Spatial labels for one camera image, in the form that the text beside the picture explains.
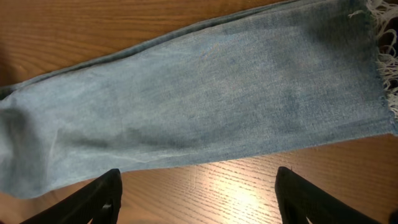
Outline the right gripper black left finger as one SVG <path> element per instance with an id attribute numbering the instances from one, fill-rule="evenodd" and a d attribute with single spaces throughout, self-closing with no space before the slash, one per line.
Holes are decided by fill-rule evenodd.
<path id="1" fill-rule="evenodd" d="M 122 194 L 121 173 L 111 169 L 21 224 L 116 224 Z"/>

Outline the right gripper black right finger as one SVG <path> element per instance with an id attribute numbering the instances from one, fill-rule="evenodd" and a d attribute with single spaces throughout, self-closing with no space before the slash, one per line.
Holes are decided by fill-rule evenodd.
<path id="1" fill-rule="evenodd" d="M 286 167 L 279 167 L 275 194 L 283 224 L 378 224 Z"/>

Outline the light blue denim jeans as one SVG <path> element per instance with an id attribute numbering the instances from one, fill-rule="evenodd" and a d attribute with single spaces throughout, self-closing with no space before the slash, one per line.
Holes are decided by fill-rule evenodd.
<path id="1" fill-rule="evenodd" d="M 397 131 L 386 1 L 287 1 L 1 89 L 1 191 Z"/>

